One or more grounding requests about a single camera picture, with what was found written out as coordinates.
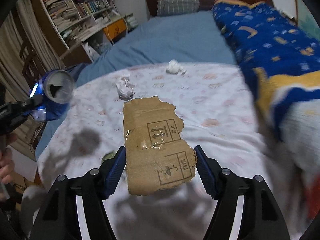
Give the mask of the person's left hand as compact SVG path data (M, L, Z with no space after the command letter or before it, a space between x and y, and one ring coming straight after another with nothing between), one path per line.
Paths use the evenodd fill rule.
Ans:
M10 144L17 140L15 133L1 136L1 202L8 199L7 189L5 186L12 181L14 171L14 161L12 159L12 150L8 148Z

